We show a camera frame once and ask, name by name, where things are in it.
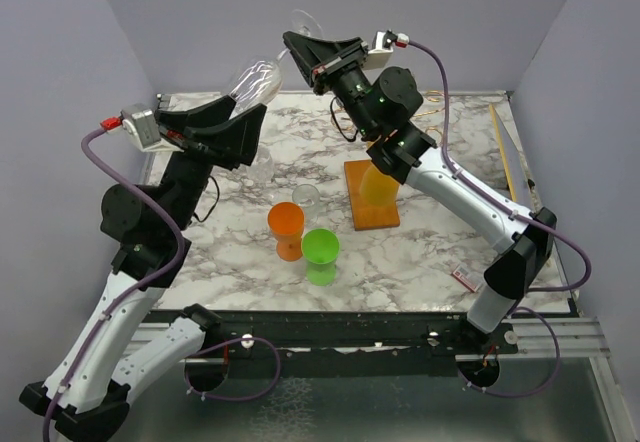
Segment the yellow plastic wine glass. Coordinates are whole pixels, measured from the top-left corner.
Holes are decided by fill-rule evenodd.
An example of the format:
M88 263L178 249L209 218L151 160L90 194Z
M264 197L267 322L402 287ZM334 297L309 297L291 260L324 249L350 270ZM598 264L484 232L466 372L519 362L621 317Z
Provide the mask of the yellow plastic wine glass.
M385 207L396 202L398 189L399 183L395 179L383 174L371 164L364 172L360 195L369 205Z

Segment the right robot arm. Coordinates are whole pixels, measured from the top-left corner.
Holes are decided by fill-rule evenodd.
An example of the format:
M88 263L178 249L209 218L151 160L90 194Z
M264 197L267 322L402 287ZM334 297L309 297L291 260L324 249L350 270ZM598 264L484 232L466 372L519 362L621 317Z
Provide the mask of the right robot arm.
M409 70L390 66L375 81L365 76L372 57L388 56L394 47L416 47L407 35L381 32L370 47L359 37L328 41L287 31L283 43L313 92L330 92L340 102L361 139L369 143L367 153L382 174L434 198L496 252L467 323L459 329L467 351L483 352L549 259L556 215L501 196L453 161L445 139L435 141L415 126L411 119L423 97Z

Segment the orange plastic wine glass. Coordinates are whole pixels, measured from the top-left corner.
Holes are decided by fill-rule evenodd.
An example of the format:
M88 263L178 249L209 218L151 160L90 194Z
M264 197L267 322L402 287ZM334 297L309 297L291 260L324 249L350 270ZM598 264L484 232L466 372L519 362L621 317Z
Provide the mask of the orange plastic wine glass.
M302 257L301 240L305 227L305 215L293 202L280 202L268 213L267 224L276 239L277 255L287 262Z

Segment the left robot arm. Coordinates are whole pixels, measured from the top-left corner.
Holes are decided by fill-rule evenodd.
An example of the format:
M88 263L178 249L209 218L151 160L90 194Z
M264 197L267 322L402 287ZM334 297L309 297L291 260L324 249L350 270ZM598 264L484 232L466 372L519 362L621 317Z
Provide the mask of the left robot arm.
M42 417L45 435L106 441L134 401L179 360L228 350L221 318L198 304L142 348L130 351L129 344L183 266L190 248L184 233L197 220L212 170L254 161L266 111L262 103L238 111L223 96L186 111L135 104L100 124L98 136L124 131L139 150L166 151L169 161L154 185L114 174L102 198L100 229L119 245L105 288L60 365L19 397Z

